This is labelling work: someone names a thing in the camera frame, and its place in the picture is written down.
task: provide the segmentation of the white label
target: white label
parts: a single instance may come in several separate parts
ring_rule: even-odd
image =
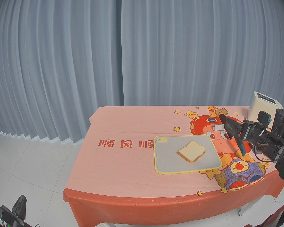
[[[244,140],[246,139],[246,137],[247,137],[247,135],[248,135],[248,133],[249,133],[249,129],[250,129],[250,126],[248,126],[248,129],[247,129],[246,134],[245,134],[245,136],[244,136]]]
[[[225,130],[225,126],[224,125],[214,125],[213,130],[214,131]]]

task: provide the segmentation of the curtain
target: curtain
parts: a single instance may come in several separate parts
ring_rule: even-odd
[[[75,142],[100,106],[123,105],[121,2],[0,4],[0,131]]]
[[[101,106],[284,104],[284,2],[0,1],[0,131],[83,138]]]
[[[284,2],[122,1],[125,105],[284,104]]]

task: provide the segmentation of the white toaster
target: white toaster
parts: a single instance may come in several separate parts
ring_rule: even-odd
[[[271,115],[268,127],[272,128],[276,109],[283,109],[283,106],[277,100],[255,91],[248,111],[248,120],[256,122],[258,113],[262,110]]]

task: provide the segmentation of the printed logo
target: printed logo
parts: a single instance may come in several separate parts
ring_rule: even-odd
[[[249,165],[246,161],[236,161],[230,166],[232,173],[241,173],[248,170],[248,168]]]
[[[217,120],[216,119],[213,119],[213,118],[209,118],[206,120],[207,122],[216,122]]]

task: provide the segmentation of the black device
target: black device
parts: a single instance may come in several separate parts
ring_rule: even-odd
[[[242,152],[245,155],[243,141],[248,141],[257,157],[257,154],[263,153],[270,161],[276,162],[275,168],[278,169],[279,176],[284,179],[284,110],[277,109],[271,131],[267,129],[271,122],[271,115],[260,111],[258,122],[252,122],[244,119],[244,123],[238,123],[233,119],[220,114],[220,120],[230,139],[234,137]]]
[[[2,205],[0,207],[0,219],[2,223],[6,222],[6,227],[31,227],[24,222],[26,219],[26,204],[26,197],[21,195],[13,206],[12,211]]]

